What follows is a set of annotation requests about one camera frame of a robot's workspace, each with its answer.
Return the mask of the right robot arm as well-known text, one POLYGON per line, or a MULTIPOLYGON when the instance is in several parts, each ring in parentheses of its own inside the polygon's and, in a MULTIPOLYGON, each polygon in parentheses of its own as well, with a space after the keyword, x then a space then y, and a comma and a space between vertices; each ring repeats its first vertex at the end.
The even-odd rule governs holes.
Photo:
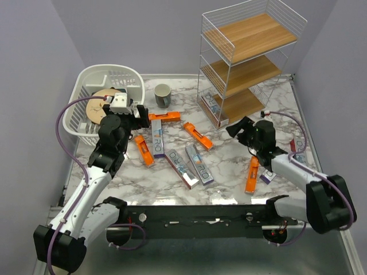
POLYGON ((240 144, 254 150, 261 166, 286 178, 306 195, 305 199, 288 195, 268 199, 264 209, 264 219, 268 223, 275 225, 283 218, 294 218, 324 234, 331 230, 347 230, 357 220, 344 178, 312 170, 294 159, 293 152, 278 147, 273 122, 254 122, 244 117, 228 126, 226 131, 240 144))

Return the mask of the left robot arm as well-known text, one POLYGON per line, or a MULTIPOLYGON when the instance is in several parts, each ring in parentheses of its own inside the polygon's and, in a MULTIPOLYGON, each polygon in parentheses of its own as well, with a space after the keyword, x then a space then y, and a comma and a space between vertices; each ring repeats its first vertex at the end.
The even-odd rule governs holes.
POLYGON ((73 273, 78 270, 88 245, 107 227, 126 222, 125 201, 109 199, 94 215, 90 212, 97 198, 120 169, 132 131, 150 126, 148 109, 138 105, 133 111, 119 113, 111 104, 103 106, 106 116, 100 122, 99 140, 82 166, 84 176, 67 204, 47 226, 39 225, 34 233, 38 260, 47 264, 50 274, 58 267, 73 273))

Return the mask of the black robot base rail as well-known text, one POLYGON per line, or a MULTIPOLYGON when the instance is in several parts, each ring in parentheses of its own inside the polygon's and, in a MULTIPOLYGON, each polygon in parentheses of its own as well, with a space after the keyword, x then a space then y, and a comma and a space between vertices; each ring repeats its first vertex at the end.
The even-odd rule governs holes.
POLYGON ((264 231, 297 224, 271 216, 267 205, 131 206, 114 197, 99 204, 105 205, 117 208, 118 228, 126 222, 138 225, 133 239, 262 238, 264 231))

